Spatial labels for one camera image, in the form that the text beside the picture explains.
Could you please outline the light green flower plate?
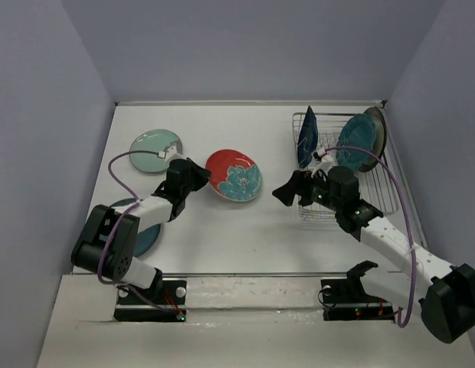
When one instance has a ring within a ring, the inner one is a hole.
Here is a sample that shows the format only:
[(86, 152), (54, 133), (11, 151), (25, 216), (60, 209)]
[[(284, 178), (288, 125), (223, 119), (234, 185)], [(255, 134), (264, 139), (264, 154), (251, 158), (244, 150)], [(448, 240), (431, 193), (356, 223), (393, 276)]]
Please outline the light green flower plate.
[(165, 172), (169, 163), (157, 156), (167, 146), (176, 145), (182, 153), (182, 141), (171, 130), (149, 130), (138, 136), (132, 143), (129, 151), (130, 162), (143, 173), (156, 174)]

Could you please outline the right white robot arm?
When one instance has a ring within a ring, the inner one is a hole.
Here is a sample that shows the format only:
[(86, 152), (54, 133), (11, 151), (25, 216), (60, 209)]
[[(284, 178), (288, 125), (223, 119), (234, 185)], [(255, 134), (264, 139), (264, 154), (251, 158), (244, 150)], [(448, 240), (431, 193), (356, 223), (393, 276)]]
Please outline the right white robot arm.
[(421, 320), (443, 343), (453, 343), (475, 326), (475, 269), (454, 266), (417, 246), (359, 193), (353, 171), (335, 166), (328, 173), (296, 170), (272, 192), (285, 206), (318, 203), (335, 214), (339, 227), (387, 258), (409, 278), (407, 311), (421, 308)]

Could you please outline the blue speckled round plate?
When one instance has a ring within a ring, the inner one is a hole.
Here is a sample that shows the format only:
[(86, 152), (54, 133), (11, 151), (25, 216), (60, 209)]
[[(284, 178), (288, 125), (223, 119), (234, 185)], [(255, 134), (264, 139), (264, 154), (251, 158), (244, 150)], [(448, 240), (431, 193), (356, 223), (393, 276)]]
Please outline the blue speckled round plate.
[[(112, 203), (111, 207), (121, 207), (131, 205), (135, 200), (133, 198), (120, 199)], [(144, 255), (157, 241), (161, 232), (161, 224), (153, 225), (147, 228), (143, 232), (139, 232), (136, 238), (135, 248), (133, 250), (134, 257), (140, 257)]]

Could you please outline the red and teal plate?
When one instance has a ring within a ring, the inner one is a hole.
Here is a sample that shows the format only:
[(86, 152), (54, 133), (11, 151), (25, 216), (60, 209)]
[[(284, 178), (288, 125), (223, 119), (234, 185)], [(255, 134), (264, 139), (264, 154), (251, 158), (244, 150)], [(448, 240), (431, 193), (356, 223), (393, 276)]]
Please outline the red and teal plate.
[(220, 196), (233, 202), (249, 202), (258, 197), (263, 176), (249, 156), (235, 149), (212, 153), (205, 164), (211, 172), (209, 184)]

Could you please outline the dark blue teardrop plate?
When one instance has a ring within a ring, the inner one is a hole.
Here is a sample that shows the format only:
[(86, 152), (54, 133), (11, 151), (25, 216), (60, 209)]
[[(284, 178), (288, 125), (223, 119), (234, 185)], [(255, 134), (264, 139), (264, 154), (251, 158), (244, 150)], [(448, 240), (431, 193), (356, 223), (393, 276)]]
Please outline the dark blue teardrop plate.
[(296, 146), (298, 166), (305, 169), (313, 160), (318, 144), (316, 115), (311, 106), (307, 107)]

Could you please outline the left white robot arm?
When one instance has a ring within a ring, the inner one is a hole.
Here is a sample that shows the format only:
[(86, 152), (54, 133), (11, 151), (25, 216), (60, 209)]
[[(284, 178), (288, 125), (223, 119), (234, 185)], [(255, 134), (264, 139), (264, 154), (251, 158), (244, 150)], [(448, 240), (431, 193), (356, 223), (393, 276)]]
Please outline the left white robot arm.
[(71, 253), (72, 265), (97, 275), (102, 283), (118, 284), (142, 301), (157, 301), (162, 272), (135, 255), (137, 236), (154, 225), (174, 221), (191, 192), (207, 185), (211, 172), (189, 158), (170, 162), (165, 180), (146, 199), (118, 207), (96, 205)]

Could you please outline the teal scalloped plate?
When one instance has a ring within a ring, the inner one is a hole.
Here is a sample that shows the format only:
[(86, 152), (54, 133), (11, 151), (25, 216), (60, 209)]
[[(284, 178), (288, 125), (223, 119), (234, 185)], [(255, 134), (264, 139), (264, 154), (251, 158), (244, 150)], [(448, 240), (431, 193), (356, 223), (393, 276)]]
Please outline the teal scalloped plate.
[[(337, 146), (355, 146), (366, 151), (372, 151), (377, 137), (376, 127), (371, 117), (366, 114), (356, 114), (342, 128)], [(369, 155), (355, 149), (341, 149), (336, 151), (336, 161), (357, 171), (369, 158)]]

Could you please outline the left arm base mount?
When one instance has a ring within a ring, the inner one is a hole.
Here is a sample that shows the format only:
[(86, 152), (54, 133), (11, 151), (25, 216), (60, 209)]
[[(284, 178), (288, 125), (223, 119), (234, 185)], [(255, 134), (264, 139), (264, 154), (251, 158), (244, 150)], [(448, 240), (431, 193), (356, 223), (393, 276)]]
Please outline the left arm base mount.
[(159, 291), (119, 286), (113, 319), (134, 323), (184, 323), (187, 281), (163, 279)]

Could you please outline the cream plate with grey rim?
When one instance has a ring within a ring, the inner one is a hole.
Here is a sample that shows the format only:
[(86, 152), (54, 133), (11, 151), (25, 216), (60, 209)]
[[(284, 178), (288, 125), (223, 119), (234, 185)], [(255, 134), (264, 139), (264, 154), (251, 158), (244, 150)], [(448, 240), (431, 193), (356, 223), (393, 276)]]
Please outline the cream plate with grey rim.
[[(376, 138), (372, 147), (372, 153), (381, 159), (384, 156), (388, 133), (384, 115), (377, 107), (369, 107), (365, 110), (364, 114), (369, 116), (375, 125)], [(360, 166), (359, 172), (369, 172), (373, 170), (377, 164), (377, 160), (369, 157), (368, 160)]]

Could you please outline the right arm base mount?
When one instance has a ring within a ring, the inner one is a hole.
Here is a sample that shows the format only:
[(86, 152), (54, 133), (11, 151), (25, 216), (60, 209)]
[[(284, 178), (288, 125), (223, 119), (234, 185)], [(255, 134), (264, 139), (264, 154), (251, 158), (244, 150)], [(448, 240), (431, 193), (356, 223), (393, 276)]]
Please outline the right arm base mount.
[(324, 321), (390, 320), (395, 311), (386, 300), (366, 294), (361, 278), (378, 265), (363, 261), (346, 272), (344, 278), (321, 280), (317, 294)]

